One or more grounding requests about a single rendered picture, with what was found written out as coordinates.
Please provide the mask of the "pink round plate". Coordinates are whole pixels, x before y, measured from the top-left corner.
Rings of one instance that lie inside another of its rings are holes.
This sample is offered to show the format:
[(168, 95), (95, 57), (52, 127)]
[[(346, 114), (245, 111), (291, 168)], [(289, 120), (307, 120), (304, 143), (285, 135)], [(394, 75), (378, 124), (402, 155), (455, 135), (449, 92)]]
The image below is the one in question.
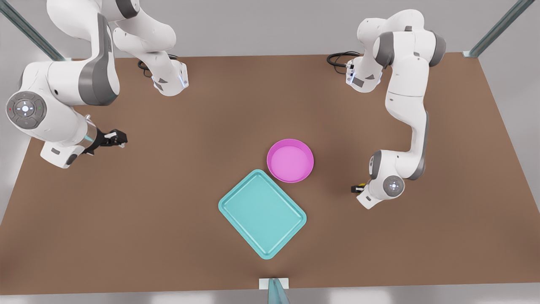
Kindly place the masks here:
[(276, 179), (296, 183), (312, 173), (314, 156), (305, 143), (288, 138), (272, 145), (267, 154), (267, 166)]

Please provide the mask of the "teal rectangular tray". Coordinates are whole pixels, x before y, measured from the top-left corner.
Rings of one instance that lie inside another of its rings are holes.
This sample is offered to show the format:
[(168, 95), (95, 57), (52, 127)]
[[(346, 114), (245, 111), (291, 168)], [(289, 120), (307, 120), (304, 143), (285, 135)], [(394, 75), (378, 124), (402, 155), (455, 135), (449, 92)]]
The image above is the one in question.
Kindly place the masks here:
[(305, 212), (264, 171), (255, 169), (218, 209), (260, 258), (274, 258), (307, 222)]

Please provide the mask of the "silver frame post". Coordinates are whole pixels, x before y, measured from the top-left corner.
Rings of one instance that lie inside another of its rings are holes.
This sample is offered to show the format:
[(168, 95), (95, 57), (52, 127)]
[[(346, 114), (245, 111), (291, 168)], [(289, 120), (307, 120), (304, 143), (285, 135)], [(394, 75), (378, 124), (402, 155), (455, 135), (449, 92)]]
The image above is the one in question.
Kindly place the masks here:
[(51, 60), (66, 60), (7, 0), (0, 0), (0, 12)]
[(289, 278), (260, 278), (259, 289), (268, 291), (267, 304), (291, 304), (286, 294)]
[(478, 58), (492, 43), (515, 22), (536, 0), (517, 0), (500, 20), (469, 50), (462, 52), (465, 58)]

